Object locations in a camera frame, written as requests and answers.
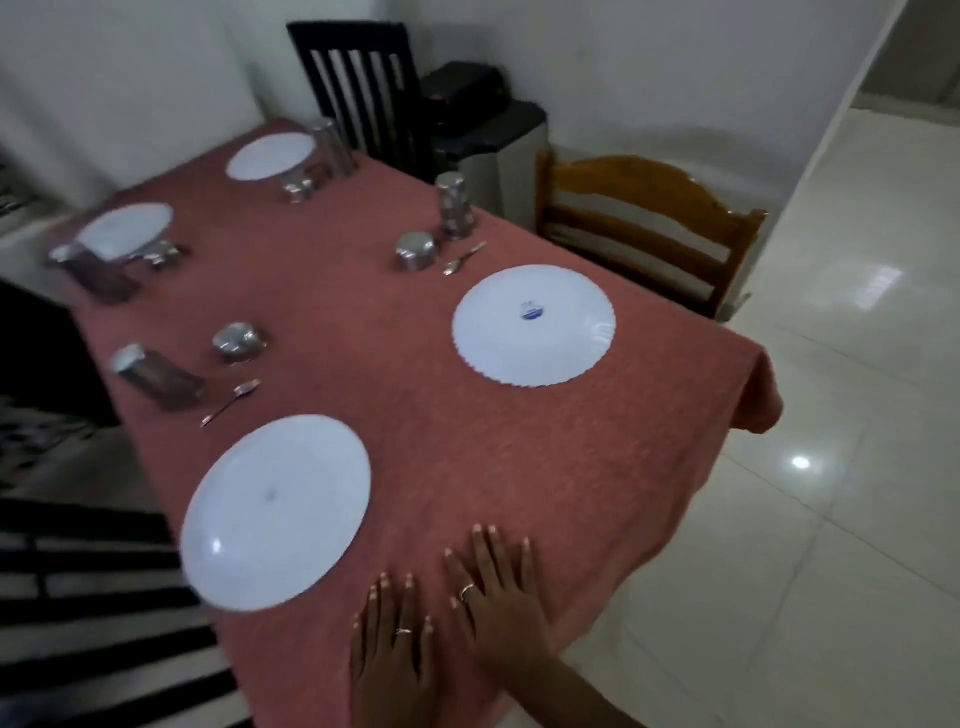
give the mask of plate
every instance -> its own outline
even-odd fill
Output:
[[[227,176],[250,182],[283,174],[313,154],[317,140],[300,132],[261,136],[237,152],[227,165]]]
[[[453,315],[464,361],[494,381],[545,387],[570,381],[607,353],[613,305],[586,276],[553,265],[524,265],[481,280]]]
[[[127,205],[98,217],[77,240],[103,260],[118,260],[154,242],[173,219],[174,209],[163,203]]]
[[[183,572],[222,609],[276,606],[347,551],[370,501],[370,458],[342,422],[298,415],[260,427],[210,469],[180,535]]]

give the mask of white wall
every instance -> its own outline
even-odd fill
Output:
[[[783,207],[903,0],[420,0],[420,56],[500,63],[555,143]]]
[[[379,0],[207,0],[223,23],[260,104],[309,123],[320,115],[286,24],[295,20],[370,20]]]
[[[219,22],[191,0],[4,0],[0,105],[20,130],[0,132],[11,156],[41,185],[58,169],[90,179],[93,199],[263,120]],[[40,140],[46,158],[28,154]]]

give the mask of wrist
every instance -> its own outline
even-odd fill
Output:
[[[550,686],[557,682],[558,675],[562,674],[566,665],[554,655],[543,655],[542,658],[531,662],[513,681],[512,685],[504,685],[510,696],[521,705],[536,702],[539,696],[550,692]]]

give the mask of pink tablecloth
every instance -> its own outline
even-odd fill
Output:
[[[271,129],[282,128],[274,124]],[[194,259],[151,279],[131,303],[75,309],[94,358],[130,342],[164,352],[220,389],[261,390],[201,432],[206,407],[169,414],[105,374],[118,413],[175,531],[201,478],[233,443],[277,418],[320,413],[363,439],[370,509],[341,562],[306,594],[254,614],[215,612],[221,643],[258,728],[348,726],[353,615],[384,569],[419,577],[439,622],[442,726],[492,723],[505,702],[466,655],[451,621],[442,554],[466,548],[476,522],[532,537],[559,644],[585,633],[619,584],[669,542],[707,481],[728,430],[762,432],[782,403],[757,344],[480,215],[483,253],[453,278],[399,272],[394,243],[435,229],[435,191],[368,159],[359,173],[289,206],[276,180],[234,182],[224,168],[259,130],[127,190],[109,204],[173,206],[172,239]],[[566,384],[517,389],[457,355],[457,303],[483,278],[549,263],[610,297],[609,353]],[[210,339],[232,321],[260,324],[273,345],[227,370]]]

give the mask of steel spoon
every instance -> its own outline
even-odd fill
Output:
[[[251,381],[244,382],[243,384],[235,387],[233,389],[233,397],[231,397],[230,400],[224,406],[222,406],[212,415],[207,415],[206,417],[204,417],[204,419],[200,422],[200,427],[203,428],[209,425],[210,423],[212,423],[214,420],[220,417],[224,412],[230,409],[230,407],[233,405],[234,402],[236,402],[237,400],[241,400],[244,397],[249,397],[251,394],[253,394],[256,391],[256,388],[259,386],[260,386],[260,380],[252,379]]]
[[[486,245],[487,243],[486,241],[484,241],[480,243],[478,246],[476,246],[475,248],[468,250],[464,255],[461,255],[456,260],[451,260],[449,263],[447,263],[444,266],[444,275],[452,276],[454,273],[456,273],[463,267],[464,261],[467,260],[467,258],[469,258],[471,255],[478,254],[480,251],[484,249],[484,246]]]

